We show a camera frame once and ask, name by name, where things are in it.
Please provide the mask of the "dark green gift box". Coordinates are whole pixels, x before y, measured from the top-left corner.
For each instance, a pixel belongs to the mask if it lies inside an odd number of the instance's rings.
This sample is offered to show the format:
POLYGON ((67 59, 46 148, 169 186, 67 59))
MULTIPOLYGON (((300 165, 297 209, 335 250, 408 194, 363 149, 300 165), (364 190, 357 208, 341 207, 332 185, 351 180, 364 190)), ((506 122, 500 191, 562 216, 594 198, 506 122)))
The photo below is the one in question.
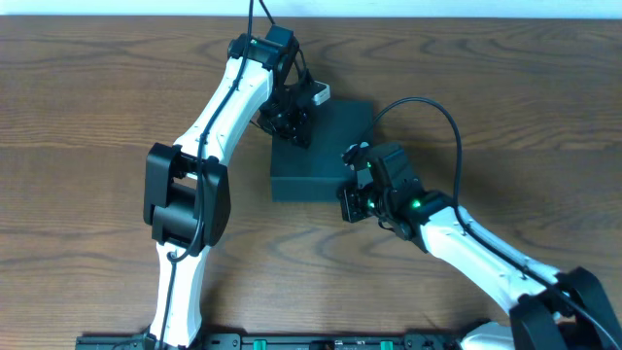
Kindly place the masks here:
POLYGON ((329 100, 311 110, 311 141, 302 148, 273 138, 270 183, 274 202, 335 202, 354 180, 341 155, 353 144, 370 142, 370 101, 329 100))

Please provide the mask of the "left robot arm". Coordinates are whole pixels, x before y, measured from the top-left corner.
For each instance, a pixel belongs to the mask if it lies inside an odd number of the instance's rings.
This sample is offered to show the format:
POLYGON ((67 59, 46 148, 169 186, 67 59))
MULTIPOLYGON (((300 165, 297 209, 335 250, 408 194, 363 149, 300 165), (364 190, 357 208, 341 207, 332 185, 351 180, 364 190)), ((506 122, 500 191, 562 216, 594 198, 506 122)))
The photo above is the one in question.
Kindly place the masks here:
POLYGON ((146 159, 143 216, 159 260, 158 300, 149 337, 156 349, 188 349, 201 329, 206 258, 231 210, 228 164, 244 130, 306 148, 309 108, 329 98, 311 77, 294 33, 273 24, 265 37, 241 34, 227 49, 224 76, 192 126, 146 159))

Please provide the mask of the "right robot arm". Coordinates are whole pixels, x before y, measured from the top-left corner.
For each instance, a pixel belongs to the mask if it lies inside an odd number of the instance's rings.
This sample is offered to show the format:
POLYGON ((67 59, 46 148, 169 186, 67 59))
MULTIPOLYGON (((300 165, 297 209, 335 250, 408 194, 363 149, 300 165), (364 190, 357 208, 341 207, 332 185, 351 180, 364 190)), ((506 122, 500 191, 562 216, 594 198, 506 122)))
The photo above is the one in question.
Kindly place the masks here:
POLYGON ((598 278, 539 262, 477 223, 457 199, 427 191, 397 143, 350 146, 355 180, 338 192, 344 221, 382 229, 449 263, 509 317, 463 336, 463 349, 618 349, 621 326, 598 278))

